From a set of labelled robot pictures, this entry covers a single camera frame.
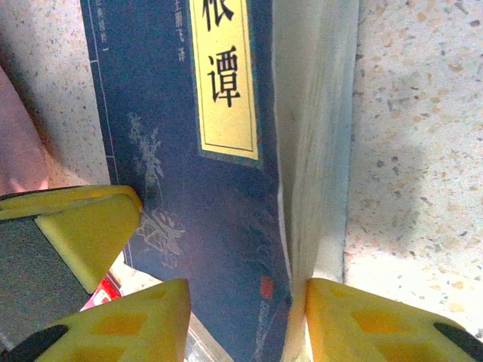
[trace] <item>book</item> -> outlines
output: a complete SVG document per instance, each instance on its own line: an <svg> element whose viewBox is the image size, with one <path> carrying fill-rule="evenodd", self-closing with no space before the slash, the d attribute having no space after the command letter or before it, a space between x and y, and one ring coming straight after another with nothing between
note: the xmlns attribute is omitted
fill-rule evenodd
<svg viewBox="0 0 483 362"><path fill-rule="evenodd" d="M303 358L305 280L342 275L358 2L81 7L111 182L144 204L125 263L189 280L187 360Z"/></svg>

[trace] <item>terrazzo surface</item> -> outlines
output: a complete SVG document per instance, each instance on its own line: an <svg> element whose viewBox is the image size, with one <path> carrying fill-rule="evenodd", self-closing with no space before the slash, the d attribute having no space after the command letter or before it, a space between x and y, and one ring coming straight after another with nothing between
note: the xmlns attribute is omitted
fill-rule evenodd
<svg viewBox="0 0 483 362"><path fill-rule="evenodd" d="M483 2L361 1L345 280L483 340Z"/></svg>

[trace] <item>pink fabric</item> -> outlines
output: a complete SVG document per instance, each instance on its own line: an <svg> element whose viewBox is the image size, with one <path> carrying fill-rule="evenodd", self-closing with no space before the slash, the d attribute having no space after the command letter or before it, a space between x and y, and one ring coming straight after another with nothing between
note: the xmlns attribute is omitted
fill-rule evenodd
<svg viewBox="0 0 483 362"><path fill-rule="evenodd" d="M0 68L0 195L47 187L47 166L37 131Z"/></svg>

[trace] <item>speckled stone surface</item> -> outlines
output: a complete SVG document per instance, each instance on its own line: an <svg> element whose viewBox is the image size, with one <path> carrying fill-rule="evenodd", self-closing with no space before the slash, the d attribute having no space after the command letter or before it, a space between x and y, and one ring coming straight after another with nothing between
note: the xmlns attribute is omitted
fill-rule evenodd
<svg viewBox="0 0 483 362"><path fill-rule="evenodd" d="M109 183L78 0L2 0L0 64L46 145L49 186Z"/></svg>
<svg viewBox="0 0 483 362"><path fill-rule="evenodd" d="M346 283L483 339L483 2L362 0Z"/></svg>

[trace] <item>chinese characters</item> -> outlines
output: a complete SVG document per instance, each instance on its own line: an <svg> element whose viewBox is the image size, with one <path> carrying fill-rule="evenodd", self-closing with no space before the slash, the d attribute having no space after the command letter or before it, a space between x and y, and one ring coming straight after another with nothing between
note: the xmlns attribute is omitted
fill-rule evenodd
<svg viewBox="0 0 483 362"><path fill-rule="evenodd" d="M104 11L101 8L101 0L96 0L96 11L97 11L97 20L99 23L99 32L100 32L100 42L103 44L104 48L103 51L109 50L109 47L106 47L107 44L107 34L106 34L106 21L104 20Z"/></svg>
<svg viewBox="0 0 483 362"><path fill-rule="evenodd" d="M239 98L240 93L237 90L236 72L238 71L237 56L235 54L235 45L229 51L218 53L217 72L211 71L208 75L211 77L211 90L213 101L218 98L226 99L228 107L232 106L232 98ZM208 56L210 64L214 65L213 57Z"/></svg>
<svg viewBox="0 0 483 362"><path fill-rule="evenodd" d="M176 26L176 32L178 35L178 42L180 45L184 45L184 34L183 34L183 12L181 11L180 0L174 0L174 25ZM178 47L178 61L184 62L186 53L184 51L184 46Z"/></svg>
<svg viewBox="0 0 483 362"><path fill-rule="evenodd" d="M210 5L213 7L214 23L216 26L220 26L220 21L223 18L223 15L225 15L228 20L232 20L233 11L228 9L225 5L225 0L203 0L203 17L206 17L208 31L211 30Z"/></svg>

